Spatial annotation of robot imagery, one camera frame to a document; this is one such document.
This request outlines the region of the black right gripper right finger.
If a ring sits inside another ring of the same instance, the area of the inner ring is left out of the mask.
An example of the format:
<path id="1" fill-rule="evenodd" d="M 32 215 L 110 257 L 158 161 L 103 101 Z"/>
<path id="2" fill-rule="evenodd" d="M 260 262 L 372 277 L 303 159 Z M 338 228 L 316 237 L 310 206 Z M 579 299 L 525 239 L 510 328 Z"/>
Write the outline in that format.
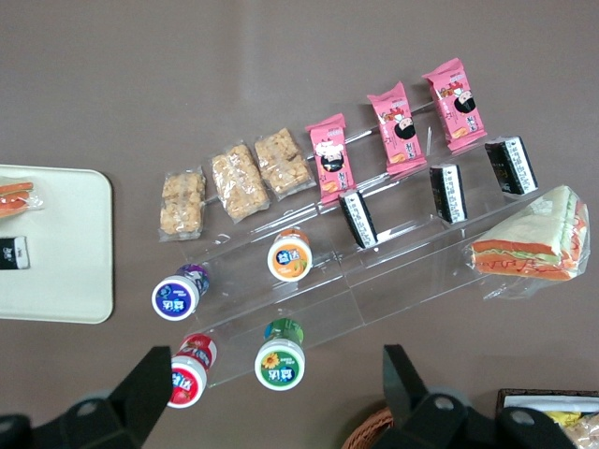
<path id="1" fill-rule="evenodd" d="M 399 344 L 383 349 L 383 387 L 394 421 L 375 448 L 574 448 L 545 414 L 507 407 L 488 418 L 448 393 L 432 393 Z"/>

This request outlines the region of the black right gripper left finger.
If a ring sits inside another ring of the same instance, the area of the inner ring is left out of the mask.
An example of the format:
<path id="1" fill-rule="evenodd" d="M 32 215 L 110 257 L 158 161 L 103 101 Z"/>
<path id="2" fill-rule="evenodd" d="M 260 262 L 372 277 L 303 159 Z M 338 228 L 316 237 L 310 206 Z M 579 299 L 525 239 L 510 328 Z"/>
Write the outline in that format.
<path id="1" fill-rule="evenodd" d="M 154 346 L 105 397 L 86 398 L 33 427 L 20 413 L 1 417 L 3 448 L 140 448 L 172 394 L 171 353 Z"/>

